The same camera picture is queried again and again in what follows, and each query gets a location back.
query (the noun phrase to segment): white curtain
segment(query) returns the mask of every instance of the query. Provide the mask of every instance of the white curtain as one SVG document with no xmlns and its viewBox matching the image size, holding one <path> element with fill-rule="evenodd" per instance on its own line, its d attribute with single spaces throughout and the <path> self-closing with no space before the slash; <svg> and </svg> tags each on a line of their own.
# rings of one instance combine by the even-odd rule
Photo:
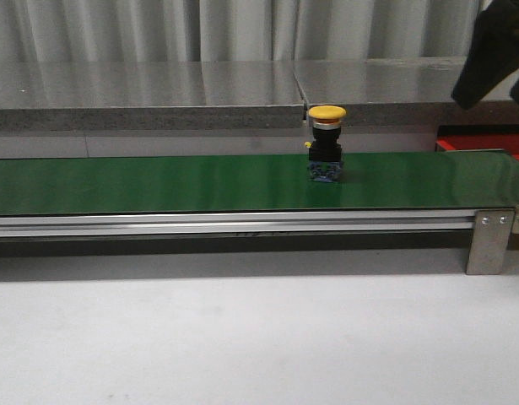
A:
<svg viewBox="0 0 519 405">
<path fill-rule="evenodd" d="M 486 0 L 0 0 L 0 62 L 464 55 Z"/>
</svg>

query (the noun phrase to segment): red object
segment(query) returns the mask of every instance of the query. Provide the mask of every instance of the red object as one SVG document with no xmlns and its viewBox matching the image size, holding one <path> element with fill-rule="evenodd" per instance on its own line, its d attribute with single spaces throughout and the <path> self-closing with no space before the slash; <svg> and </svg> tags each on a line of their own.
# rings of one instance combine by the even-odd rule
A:
<svg viewBox="0 0 519 405">
<path fill-rule="evenodd" d="M 440 137 L 437 144 L 444 150 L 504 149 L 519 160 L 519 134 L 449 135 Z"/>
</svg>

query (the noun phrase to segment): yellow mushroom button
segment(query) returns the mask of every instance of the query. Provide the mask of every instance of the yellow mushroom button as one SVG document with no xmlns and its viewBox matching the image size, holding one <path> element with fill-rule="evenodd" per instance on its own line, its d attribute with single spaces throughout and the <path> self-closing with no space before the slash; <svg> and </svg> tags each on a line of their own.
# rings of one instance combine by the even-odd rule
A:
<svg viewBox="0 0 519 405">
<path fill-rule="evenodd" d="M 337 122 L 347 115 L 347 111 L 335 105 L 319 105 L 310 108 L 308 115 L 319 122 Z"/>
</svg>

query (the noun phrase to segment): white table surface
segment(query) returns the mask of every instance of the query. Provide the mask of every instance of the white table surface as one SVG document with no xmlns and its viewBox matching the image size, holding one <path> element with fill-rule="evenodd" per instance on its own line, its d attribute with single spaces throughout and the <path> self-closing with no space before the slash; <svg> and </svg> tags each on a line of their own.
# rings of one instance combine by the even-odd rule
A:
<svg viewBox="0 0 519 405">
<path fill-rule="evenodd" d="M 0 259 L 54 278 L 0 282 L 0 405 L 519 404 L 519 252 L 496 277 L 464 254 Z M 182 277 L 227 267 L 348 274 Z"/>
</svg>

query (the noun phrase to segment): green conveyor belt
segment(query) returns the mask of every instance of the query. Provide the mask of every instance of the green conveyor belt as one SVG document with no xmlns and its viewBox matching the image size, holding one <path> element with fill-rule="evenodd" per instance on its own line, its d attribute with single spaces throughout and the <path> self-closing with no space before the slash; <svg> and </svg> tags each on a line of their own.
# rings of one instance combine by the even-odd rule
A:
<svg viewBox="0 0 519 405">
<path fill-rule="evenodd" d="M 343 181 L 307 155 L 0 159 L 0 216 L 329 208 L 509 208 L 519 162 L 495 152 L 345 154 Z"/>
</svg>

